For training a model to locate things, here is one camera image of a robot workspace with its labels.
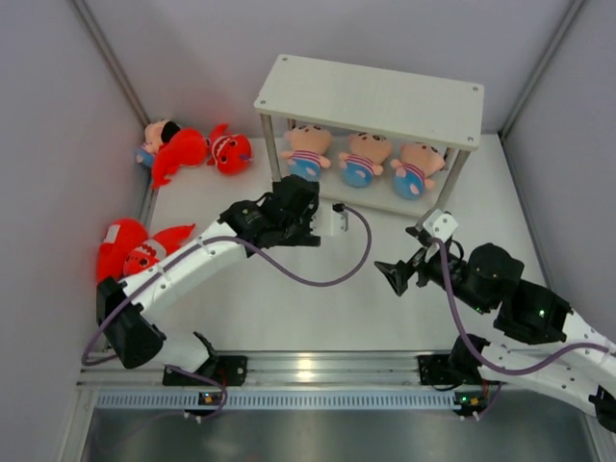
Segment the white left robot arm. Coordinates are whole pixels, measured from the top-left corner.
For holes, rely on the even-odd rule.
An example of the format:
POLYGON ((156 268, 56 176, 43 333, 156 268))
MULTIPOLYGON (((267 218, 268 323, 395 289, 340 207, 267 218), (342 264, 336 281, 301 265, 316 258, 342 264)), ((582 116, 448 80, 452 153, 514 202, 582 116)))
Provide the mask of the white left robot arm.
POLYGON ((151 362, 184 370, 196 384, 211 382, 219 356, 197 332, 164 333, 158 321, 183 295, 259 249, 317 246, 312 218, 320 186, 287 176, 256 201, 233 203, 200 235, 162 262, 121 281, 108 277, 97 286, 97 317, 115 356, 127 370, 151 362))

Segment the pink doll striped shirt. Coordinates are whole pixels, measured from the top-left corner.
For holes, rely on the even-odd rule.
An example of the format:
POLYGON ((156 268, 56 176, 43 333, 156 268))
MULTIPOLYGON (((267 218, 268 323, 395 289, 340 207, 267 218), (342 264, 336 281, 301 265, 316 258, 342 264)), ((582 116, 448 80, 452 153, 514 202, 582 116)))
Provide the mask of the pink doll striped shirt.
POLYGON ((422 142, 405 143, 399 156, 390 162, 395 171, 394 192, 406 200, 419 199, 436 187, 432 176, 445 164, 444 156, 436 147, 422 142))
POLYGON ((285 161, 289 174, 307 181, 319 182, 324 169, 331 167, 326 153, 333 142, 332 134, 314 124, 300 124, 285 133, 290 149, 280 158, 285 161))
POLYGON ((343 181, 353 188, 366 188, 380 176, 393 152, 393 143, 382 135, 360 132, 349 136, 349 152, 339 154, 343 181))

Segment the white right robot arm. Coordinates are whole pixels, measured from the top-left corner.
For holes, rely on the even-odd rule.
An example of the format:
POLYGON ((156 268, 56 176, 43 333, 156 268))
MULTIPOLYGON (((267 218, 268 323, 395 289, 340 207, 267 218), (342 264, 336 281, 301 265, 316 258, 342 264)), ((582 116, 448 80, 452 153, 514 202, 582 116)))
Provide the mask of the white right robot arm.
POLYGON ((524 265, 483 244, 468 259, 449 246, 419 250, 406 262, 378 262, 397 295, 411 277, 444 289, 458 337, 442 372, 455 382, 504 382, 560 399, 615 429, 615 344, 550 289, 524 280, 524 265))

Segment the red plush shark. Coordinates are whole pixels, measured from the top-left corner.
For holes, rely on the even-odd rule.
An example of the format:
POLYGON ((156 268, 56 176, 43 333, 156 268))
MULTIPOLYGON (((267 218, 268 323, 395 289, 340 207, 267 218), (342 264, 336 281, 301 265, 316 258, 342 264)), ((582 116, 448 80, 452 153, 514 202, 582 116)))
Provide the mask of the red plush shark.
POLYGON ((194 228, 194 223, 169 227, 146 239, 128 253, 123 263, 122 275, 137 274, 162 262, 182 247, 194 228))
POLYGON ((113 221, 98 248, 96 282, 99 283, 108 277, 120 279, 129 252, 147 237, 146 228, 136 219, 120 218, 113 221))
POLYGON ((208 156, 206 164, 215 167, 223 175, 236 175, 250 167, 252 149, 248 138, 231 134, 228 125, 217 125, 206 140, 208 156))

